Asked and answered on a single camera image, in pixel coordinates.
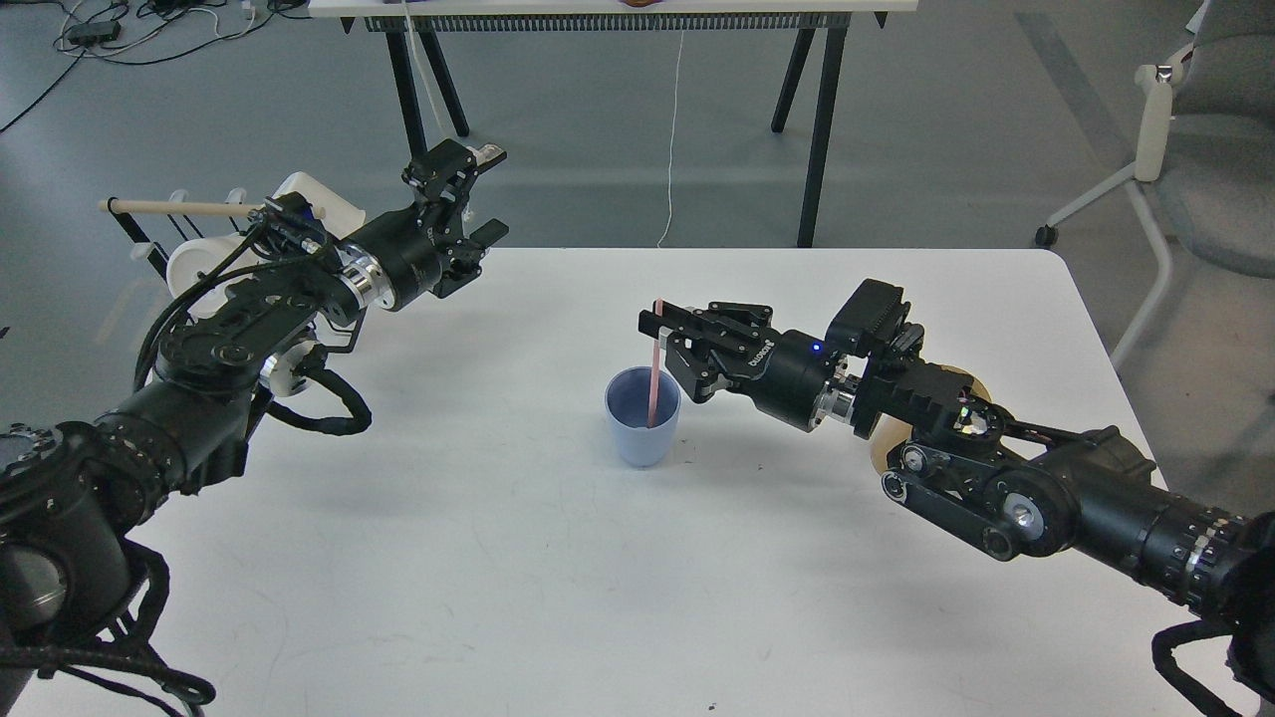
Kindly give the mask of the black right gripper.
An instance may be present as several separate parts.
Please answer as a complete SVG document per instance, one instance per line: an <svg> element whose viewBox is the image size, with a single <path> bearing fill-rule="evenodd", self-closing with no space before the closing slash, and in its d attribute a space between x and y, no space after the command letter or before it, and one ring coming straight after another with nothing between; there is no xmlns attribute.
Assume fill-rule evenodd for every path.
<svg viewBox="0 0 1275 717"><path fill-rule="evenodd" d="M697 309L664 302L659 313L638 314L638 330L663 341L666 371L692 402L704 403L718 390L748 395L762 413L805 432L817 424L817 402L838 362L821 339L773 330L771 307L757 304ZM752 351L733 379L723 362L740 358L743 350Z"/></svg>

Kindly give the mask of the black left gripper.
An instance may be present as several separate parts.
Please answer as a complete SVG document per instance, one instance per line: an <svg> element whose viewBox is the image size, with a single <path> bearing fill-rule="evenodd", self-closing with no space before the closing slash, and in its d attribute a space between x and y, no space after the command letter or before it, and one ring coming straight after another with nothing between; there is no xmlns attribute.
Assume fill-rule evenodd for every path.
<svg viewBox="0 0 1275 717"><path fill-rule="evenodd" d="M431 293L450 295L477 279L481 262L509 227L502 221L487 221L469 236L463 223L470 221L470 191L478 176L507 159L501 145L464 145L446 139L421 158L409 161L402 181L413 191L413 209L391 211L346 237L377 262L388 279L388 295L379 300L389 313Z"/></svg>

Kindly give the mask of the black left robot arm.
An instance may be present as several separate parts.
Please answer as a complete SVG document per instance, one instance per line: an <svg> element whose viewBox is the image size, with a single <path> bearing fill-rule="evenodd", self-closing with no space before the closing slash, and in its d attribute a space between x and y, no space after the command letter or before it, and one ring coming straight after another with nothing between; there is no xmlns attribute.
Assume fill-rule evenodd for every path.
<svg viewBox="0 0 1275 717"><path fill-rule="evenodd" d="M505 157L439 142L402 174L411 203L351 230L297 189L247 207L229 251L147 330L122 404L91 422L4 427L4 712L32 677L56 674L170 716L214 700L209 681L150 646L171 573L130 531L173 494L241 476L266 416L317 434L368 430L368 404L328 367L316 324L354 339L368 309L399 313L478 278L507 227L465 231L463 213Z"/></svg>

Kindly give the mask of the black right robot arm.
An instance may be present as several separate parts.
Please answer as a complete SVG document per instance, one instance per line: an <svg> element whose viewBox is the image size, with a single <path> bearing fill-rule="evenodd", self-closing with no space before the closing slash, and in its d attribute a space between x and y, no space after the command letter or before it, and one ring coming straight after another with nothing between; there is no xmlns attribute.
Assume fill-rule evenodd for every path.
<svg viewBox="0 0 1275 717"><path fill-rule="evenodd" d="M1153 462L1118 427L1034 425L975 390L970 373L921 358L924 330L900 287L864 279L822 339L778 332L765 305L654 302L638 330L664 344L688 399L748 395L811 431L838 418L887 444L881 486L894 503L1000 560L1075 549L1184 606L1193 621L1156 632L1153 667L1206 716L1230 707L1184 672L1176 649L1229 638L1234 680L1272 699L1272 514L1237 515L1153 485Z"/></svg>

